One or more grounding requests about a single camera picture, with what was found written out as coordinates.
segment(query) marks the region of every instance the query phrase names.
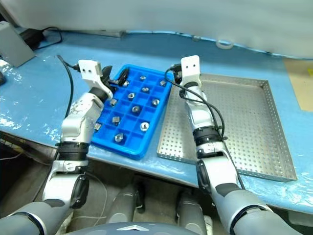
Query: blue table surface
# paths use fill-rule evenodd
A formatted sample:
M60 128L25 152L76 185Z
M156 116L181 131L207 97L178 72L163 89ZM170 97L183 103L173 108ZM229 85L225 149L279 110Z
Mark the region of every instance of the blue table surface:
M313 213L313 113L302 111L281 58L234 47L221 50L214 42L193 42L170 34L131 34L124 38L63 33L61 44L36 51L36 57L19 68L0 64L7 82L0 87L0 129L47 145L59 141L69 97L69 81L56 54L75 64L79 59L113 65L112 77L124 64L165 71L184 56L199 55L201 71L268 80L292 155L298 180L287 183L242 176L246 188L268 204ZM74 100L88 91L73 71ZM194 165L157 156L164 112L146 156L135 161L90 147L91 158L172 181L197 186Z

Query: perforated metal tray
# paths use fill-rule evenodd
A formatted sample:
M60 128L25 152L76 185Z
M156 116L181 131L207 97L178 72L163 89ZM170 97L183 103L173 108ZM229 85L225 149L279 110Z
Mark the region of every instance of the perforated metal tray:
M208 101L225 119L226 144L238 171L277 180L296 180L268 81L202 74ZM157 153L160 157L194 164L193 141L184 101L172 87Z

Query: black cable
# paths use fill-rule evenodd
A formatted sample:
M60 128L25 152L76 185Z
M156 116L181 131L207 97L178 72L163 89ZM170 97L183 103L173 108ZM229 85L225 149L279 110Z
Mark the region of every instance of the black cable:
M177 84L177 83L171 81L170 79L168 79L167 73L168 73L169 71L171 71L171 70L172 70L171 68L169 68L169 69L166 70L165 75L164 75L165 80L168 81L168 82L170 82L170 83L172 83L172 84L173 84L174 86L176 86L176 87L179 87L179 88L181 88L181 89L183 89L183 90L185 90L185 91L187 91L187 92L190 92L191 94L193 94L193 95L195 95L196 97L198 97L199 99L201 99L201 101L195 100L195 99L189 99L189 98L185 98L185 97L183 97L183 99L189 100L189 101L193 101L193 102L203 103L203 104L205 104L205 105L208 107L208 109L210 110L210 112L211 112L211 114L212 114L212 118L213 118L214 124L215 124L215 127L216 127L216 129L217 129L217 132L218 132L218 134L219 134L219 136L220 136L220 138L221 138L221 141L222 141L222 142L224 143L224 145L225 145L225 148L226 148L226 151L227 151L227 153L228 153L228 155L229 155L229 159L230 159L231 163L232 163L232 164L234 165L234 167L235 167L239 184L240 184L240 186L241 186L242 189L245 189L245 186L244 186L244 183L243 183L243 181L242 181L242 179L241 179L241 176L240 176L240 174L238 173L238 170L237 170L237 168L236 168L236 166L235 166L235 163L234 163L234 161L233 161L233 159L232 159L232 157L231 157L231 155L230 155L230 152L229 152L229 150L228 150L228 148L227 148L227 145L226 145L226 143L225 143L225 141L224 141L224 139L223 139L223 137L224 137L224 132L225 132L225 123L224 123L224 118L223 118L221 112L220 112L214 105L208 103L201 95L199 95L199 94L197 94L196 92L194 92L194 91L192 91L192 90L190 90L190 89L188 89L188 88L186 88L186 87L183 87L183 86L181 86L181 85L179 85L179 84ZM220 133L219 126L218 126L218 123L217 123L217 121L216 121L216 118L215 118L213 109L218 113L218 115L219 115L219 117L220 117L220 120L221 120L221 123L222 123L222 133Z
M71 107L72 101L73 101L74 83L73 83L72 74L70 73L70 70L68 69L68 63L63 60L61 55L57 55L57 57L62 62L62 64L64 65L64 68L67 70L67 74L68 74L68 78L69 78L69 82L70 82L70 96L69 96L69 101L68 101L68 105L67 105L67 111L66 111L65 117L64 117L64 118L66 118L69 114L70 107Z
M51 29L51 28L54 28L56 29L58 32L59 32L59 35L60 35L60 39L54 43L50 43L48 45L45 45L45 46L42 46L42 47L39 47L39 48L36 48L34 50L39 50L39 49L42 49L42 48L46 48L46 47L49 47L49 46L52 46L52 45L55 45L55 44L58 44L58 43L61 43L63 41L63 37L62 37L62 33L61 33L61 30L58 28L58 27L47 27L47 28L44 28L41 30L41 32L43 33L44 31L48 30L48 29Z

